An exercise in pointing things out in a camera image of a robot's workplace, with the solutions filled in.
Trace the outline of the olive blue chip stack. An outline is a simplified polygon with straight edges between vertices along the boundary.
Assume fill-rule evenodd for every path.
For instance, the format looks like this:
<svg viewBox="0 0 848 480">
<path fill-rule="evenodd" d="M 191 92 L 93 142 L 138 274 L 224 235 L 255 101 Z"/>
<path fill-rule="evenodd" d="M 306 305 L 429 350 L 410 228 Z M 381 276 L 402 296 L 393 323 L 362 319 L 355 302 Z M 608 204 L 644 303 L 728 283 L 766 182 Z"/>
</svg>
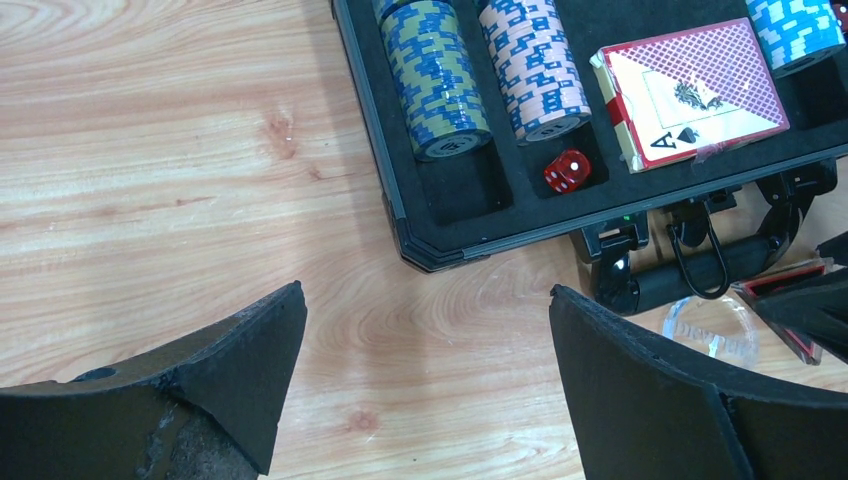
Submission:
<svg viewBox="0 0 848 480">
<path fill-rule="evenodd" d="M 379 24 L 399 8 L 415 2 L 416 0 L 372 0 L 375 18 Z"/>
<path fill-rule="evenodd" d="M 415 1 L 378 27 L 416 159 L 443 160 L 486 145 L 488 117 L 453 4 Z"/>
</svg>

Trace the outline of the red playing card deck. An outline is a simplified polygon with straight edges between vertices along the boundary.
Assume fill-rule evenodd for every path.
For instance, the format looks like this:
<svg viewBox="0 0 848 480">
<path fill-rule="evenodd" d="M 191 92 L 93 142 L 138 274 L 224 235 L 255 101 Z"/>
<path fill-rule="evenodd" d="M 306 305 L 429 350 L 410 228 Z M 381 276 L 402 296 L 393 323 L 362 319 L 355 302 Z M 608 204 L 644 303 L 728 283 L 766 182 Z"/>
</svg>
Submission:
<svg viewBox="0 0 848 480">
<path fill-rule="evenodd" d="M 702 162 L 790 127 L 746 18 L 605 46 L 590 63 L 631 173 Z"/>
</svg>

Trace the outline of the clear round dealer button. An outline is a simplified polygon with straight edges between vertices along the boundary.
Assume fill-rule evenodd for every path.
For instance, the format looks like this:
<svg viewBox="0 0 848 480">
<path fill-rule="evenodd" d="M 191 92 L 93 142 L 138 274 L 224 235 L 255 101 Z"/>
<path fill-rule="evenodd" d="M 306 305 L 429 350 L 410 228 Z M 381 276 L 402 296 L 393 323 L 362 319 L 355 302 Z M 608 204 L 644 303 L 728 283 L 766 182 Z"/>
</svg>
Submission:
<svg viewBox="0 0 848 480">
<path fill-rule="evenodd" d="M 735 297 L 707 300 L 693 296 L 674 303 L 661 333 L 713 359 L 752 370 L 759 360 L 759 330 Z"/>
</svg>

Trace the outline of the red die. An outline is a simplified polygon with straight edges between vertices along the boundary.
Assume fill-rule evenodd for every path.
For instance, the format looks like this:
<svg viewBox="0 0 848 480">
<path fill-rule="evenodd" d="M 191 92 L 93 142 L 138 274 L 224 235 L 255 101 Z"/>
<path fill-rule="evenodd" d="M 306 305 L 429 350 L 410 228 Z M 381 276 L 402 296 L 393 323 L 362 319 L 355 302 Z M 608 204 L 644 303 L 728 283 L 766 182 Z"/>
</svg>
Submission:
<svg viewBox="0 0 848 480">
<path fill-rule="evenodd" d="M 567 149 L 545 169 L 544 179 L 559 194 L 579 189 L 590 177 L 592 166 L 588 158 L 577 149 Z"/>
</svg>

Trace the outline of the light blue chip stack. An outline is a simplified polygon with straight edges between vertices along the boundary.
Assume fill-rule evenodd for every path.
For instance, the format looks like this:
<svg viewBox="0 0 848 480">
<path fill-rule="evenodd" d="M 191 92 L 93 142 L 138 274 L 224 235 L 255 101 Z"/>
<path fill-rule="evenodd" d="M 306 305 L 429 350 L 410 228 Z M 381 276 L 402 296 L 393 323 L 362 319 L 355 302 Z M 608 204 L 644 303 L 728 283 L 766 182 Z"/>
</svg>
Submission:
<svg viewBox="0 0 848 480">
<path fill-rule="evenodd" d="M 776 79 L 808 68 L 847 46 L 845 1 L 747 0 L 746 6 Z"/>
</svg>

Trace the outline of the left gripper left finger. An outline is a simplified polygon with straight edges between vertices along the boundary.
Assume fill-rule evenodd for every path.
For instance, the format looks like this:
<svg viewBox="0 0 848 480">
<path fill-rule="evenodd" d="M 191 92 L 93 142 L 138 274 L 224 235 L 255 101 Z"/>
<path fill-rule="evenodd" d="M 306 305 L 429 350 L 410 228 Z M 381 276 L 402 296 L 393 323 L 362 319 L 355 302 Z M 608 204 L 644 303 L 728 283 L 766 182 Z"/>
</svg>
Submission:
<svg viewBox="0 0 848 480">
<path fill-rule="evenodd" d="M 1 392 L 5 479 L 255 479 L 270 471 L 307 308 L 292 282 L 68 382 Z"/>
</svg>

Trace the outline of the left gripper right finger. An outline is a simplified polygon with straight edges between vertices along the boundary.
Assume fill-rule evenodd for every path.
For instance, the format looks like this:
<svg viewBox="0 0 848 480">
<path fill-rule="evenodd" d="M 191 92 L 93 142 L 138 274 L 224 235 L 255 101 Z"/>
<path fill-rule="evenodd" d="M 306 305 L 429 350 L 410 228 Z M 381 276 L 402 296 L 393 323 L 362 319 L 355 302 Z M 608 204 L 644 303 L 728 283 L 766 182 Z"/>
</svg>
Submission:
<svg viewBox="0 0 848 480">
<path fill-rule="evenodd" d="M 589 479 L 843 479 L 847 397 L 755 373 L 638 326 L 577 291 L 550 328 Z"/>
</svg>

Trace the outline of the black triangular all-in marker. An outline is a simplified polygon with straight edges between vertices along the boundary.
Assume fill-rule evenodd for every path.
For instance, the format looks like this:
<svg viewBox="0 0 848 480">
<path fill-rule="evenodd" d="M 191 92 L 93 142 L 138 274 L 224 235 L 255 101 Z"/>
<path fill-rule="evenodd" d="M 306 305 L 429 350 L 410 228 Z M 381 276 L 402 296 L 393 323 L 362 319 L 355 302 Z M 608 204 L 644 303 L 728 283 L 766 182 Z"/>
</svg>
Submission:
<svg viewBox="0 0 848 480">
<path fill-rule="evenodd" d="M 822 280 L 832 270 L 831 259 L 810 259 L 756 278 L 736 281 L 731 289 L 805 365 L 818 366 L 824 349 L 810 334 L 799 330 L 795 320 L 785 321 L 782 309 L 790 306 L 804 287 Z"/>
</svg>

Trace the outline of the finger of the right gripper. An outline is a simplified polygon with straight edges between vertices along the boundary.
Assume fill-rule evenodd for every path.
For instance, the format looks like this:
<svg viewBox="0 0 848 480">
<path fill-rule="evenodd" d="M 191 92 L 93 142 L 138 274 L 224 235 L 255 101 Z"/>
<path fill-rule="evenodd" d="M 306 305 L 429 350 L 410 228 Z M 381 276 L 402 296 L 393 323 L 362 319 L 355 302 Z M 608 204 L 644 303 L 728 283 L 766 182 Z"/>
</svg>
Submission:
<svg viewBox="0 0 848 480">
<path fill-rule="evenodd" d="M 846 362 L 847 234 L 823 242 L 816 247 L 816 253 L 817 258 L 831 259 L 833 270 L 822 280 L 804 287 L 791 302 L 791 308 L 782 309 L 783 319 L 795 320 L 795 326 L 810 334 L 824 352 Z"/>
</svg>

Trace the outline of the black poker set case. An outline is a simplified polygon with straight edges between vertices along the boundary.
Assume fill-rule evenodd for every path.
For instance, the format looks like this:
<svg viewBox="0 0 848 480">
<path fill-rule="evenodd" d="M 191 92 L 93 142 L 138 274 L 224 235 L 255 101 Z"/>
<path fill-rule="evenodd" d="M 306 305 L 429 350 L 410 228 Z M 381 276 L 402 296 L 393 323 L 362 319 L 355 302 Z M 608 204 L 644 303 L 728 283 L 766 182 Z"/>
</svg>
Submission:
<svg viewBox="0 0 848 480">
<path fill-rule="evenodd" d="M 332 3 L 398 250 L 425 272 L 568 234 L 592 265 L 596 298 L 618 313 L 640 313 L 688 295 L 718 296 L 765 271 L 791 245 L 813 199 L 835 187 L 835 161 L 847 152 L 847 46 L 776 79 L 746 1 L 554 1 L 592 116 L 563 136 L 520 145 L 478 19 L 489 1 L 449 2 L 491 139 L 436 161 L 413 154 L 371 1 Z M 702 162 L 631 173 L 591 57 L 605 46 L 739 18 L 756 34 L 789 129 Z M 570 148 L 592 173 L 559 194 L 544 169 Z"/>
</svg>

